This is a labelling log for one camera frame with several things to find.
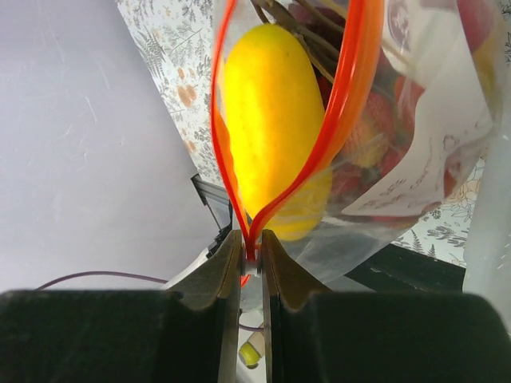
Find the white plastic basket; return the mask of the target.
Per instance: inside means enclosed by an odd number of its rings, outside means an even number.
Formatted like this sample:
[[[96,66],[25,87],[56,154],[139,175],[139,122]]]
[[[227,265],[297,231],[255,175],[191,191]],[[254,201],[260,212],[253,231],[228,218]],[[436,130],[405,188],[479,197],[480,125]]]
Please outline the white plastic basket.
[[[465,245],[463,290],[510,315],[510,134],[492,144]]]

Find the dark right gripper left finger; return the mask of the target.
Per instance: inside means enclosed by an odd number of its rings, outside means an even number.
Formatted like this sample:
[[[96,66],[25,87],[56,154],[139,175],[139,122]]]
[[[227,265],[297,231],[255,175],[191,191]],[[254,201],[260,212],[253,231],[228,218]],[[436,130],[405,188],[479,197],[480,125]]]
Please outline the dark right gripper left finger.
[[[242,236],[167,290],[1,296],[4,382],[233,382]]]

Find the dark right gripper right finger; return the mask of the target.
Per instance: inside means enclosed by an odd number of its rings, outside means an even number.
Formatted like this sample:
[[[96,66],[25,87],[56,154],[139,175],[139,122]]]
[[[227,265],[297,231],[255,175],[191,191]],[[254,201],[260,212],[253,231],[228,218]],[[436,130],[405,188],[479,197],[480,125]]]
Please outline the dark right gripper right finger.
[[[507,382],[497,311],[463,293],[334,292],[262,234],[270,382]]]

